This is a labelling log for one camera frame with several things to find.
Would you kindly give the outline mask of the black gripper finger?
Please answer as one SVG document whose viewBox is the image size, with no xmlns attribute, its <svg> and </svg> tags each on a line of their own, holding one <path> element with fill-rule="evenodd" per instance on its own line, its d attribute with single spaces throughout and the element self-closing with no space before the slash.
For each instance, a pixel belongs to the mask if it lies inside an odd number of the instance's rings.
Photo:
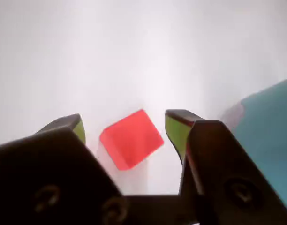
<svg viewBox="0 0 287 225">
<path fill-rule="evenodd" d="M 120 225 L 127 214 L 79 114 L 0 145 L 0 225 Z"/>
</svg>

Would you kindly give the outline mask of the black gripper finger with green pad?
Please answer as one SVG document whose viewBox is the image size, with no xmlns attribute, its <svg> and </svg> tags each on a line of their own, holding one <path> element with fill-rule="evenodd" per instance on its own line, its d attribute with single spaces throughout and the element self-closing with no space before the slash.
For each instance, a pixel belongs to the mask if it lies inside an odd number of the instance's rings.
<svg viewBox="0 0 287 225">
<path fill-rule="evenodd" d="M 223 122 L 168 109 L 165 129 L 195 186 L 199 224 L 287 225 L 287 207 Z"/>
</svg>

